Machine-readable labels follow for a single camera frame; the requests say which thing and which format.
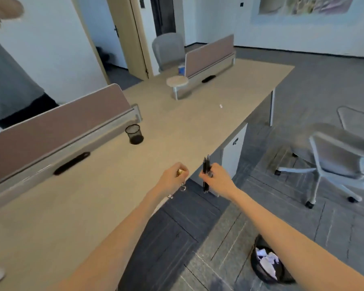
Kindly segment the person's right hand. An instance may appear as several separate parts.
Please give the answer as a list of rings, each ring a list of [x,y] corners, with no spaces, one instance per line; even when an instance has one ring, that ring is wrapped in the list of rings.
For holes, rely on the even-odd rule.
[[[229,201],[235,201],[238,188],[235,186],[227,171],[218,163],[214,163],[211,166],[211,173],[212,176],[209,176],[201,171],[199,177],[218,195],[221,195]]]

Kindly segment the person's left hand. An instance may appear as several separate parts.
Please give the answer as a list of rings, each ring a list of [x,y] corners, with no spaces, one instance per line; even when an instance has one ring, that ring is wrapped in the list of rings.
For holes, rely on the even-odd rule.
[[[181,186],[176,186],[174,182],[174,165],[166,169],[155,186],[155,192],[159,198],[173,195]]]

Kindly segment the black pen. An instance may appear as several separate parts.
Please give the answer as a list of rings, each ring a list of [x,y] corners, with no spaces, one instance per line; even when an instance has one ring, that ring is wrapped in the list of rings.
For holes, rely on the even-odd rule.
[[[203,161],[203,173],[211,177],[211,164],[210,164],[210,155],[207,155]],[[204,193],[209,191],[209,185],[204,181],[203,189]]]

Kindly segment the person's right forearm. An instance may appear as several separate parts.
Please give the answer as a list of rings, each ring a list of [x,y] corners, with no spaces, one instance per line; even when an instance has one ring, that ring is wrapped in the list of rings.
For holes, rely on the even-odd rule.
[[[233,201],[306,291],[364,291],[364,276],[234,187]]]

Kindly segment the person's left forearm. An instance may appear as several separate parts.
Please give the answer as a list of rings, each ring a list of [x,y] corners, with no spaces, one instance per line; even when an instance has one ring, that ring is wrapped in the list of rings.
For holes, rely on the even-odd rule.
[[[116,291],[149,219],[171,194],[159,187],[151,189],[68,278],[47,291]]]

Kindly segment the white drawer cabinet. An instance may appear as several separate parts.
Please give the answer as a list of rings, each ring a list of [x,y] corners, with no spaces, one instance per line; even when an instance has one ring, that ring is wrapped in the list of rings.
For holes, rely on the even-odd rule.
[[[220,146],[216,148],[215,151],[213,151],[213,153],[209,154],[211,166],[213,163],[218,163],[227,171],[231,178],[235,176],[239,165],[247,126],[248,123],[243,122]],[[199,156],[198,160],[201,160],[201,158],[204,159],[205,157],[206,156]],[[203,162],[190,177],[193,187],[192,190],[198,194],[209,194],[218,197],[219,195],[211,188],[209,188],[208,192],[204,193],[204,181],[199,177],[201,171],[203,171]]]

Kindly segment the black mesh pen holder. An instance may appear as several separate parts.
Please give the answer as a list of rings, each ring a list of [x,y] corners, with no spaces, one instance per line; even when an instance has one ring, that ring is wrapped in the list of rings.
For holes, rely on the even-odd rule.
[[[138,124],[131,124],[127,126],[125,132],[129,137],[130,144],[132,145],[138,145],[144,140],[144,137],[141,133],[141,128]]]

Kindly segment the round beige side shelf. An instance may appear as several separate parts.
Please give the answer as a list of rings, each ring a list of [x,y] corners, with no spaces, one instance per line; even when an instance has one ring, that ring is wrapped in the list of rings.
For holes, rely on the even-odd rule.
[[[188,85],[189,79],[185,76],[173,76],[166,79],[166,85],[173,89],[174,99],[179,100],[178,90]]]

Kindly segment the crumpled white paper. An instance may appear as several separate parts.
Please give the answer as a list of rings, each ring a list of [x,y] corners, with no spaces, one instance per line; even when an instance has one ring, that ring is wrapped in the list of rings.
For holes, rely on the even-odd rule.
[[[278,281],[277,275],[282,271],[282,265],[277,255],[270,251],[266,252],[265,248],[255,248],[257,259],[264,272],[273,280]]]

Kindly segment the black mesh waste bin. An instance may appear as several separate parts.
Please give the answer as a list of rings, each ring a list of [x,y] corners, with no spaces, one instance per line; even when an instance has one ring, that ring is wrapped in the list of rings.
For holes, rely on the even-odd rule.
[[[266,284],[290,285],[296,283],[285,265],[260,234],[254,240],[250,263],[256,276]]]

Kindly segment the brown desk divider panel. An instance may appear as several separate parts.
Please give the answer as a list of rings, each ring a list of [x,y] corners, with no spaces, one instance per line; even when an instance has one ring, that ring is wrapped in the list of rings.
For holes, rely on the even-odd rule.
[[[138,104],[111,84],[1,131],[0,208],[141,121]]]
[[[235,64],[234,34],[188,52],[185,55],[184,75],[190,83],[193,77],[222,61],[230,61],[232,66]]]

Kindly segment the grey office chair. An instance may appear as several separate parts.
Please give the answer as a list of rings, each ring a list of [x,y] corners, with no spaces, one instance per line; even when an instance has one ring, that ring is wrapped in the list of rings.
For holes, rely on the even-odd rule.
[[[160,73],[185,63],[184,39],[179,33],[157,36],[152,42],[152,50]]]
[[[315,176],[316,184],[305,206],[312,209],[316,202],[321,179],[344,192],[351,203],[362,201],[362,197],[349,187],[364,190],[364,139],[345,128],[328,123],[315,123],[295,133],[290,141],[293,157],[306,162],[308,168],[277,167],[274,174],[309,173]]]

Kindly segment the wooden door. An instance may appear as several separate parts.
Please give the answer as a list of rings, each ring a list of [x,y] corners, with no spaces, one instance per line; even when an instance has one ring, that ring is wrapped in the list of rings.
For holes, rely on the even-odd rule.
[[[139,0],[107,0],[128,71],[145,81],[153,77]]]

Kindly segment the wall picture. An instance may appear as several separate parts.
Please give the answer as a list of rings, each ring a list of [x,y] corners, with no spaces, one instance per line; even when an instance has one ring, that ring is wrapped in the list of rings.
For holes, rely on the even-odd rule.
[[[251,23],[351,25],[363,13],[364,0],[254,0]]]

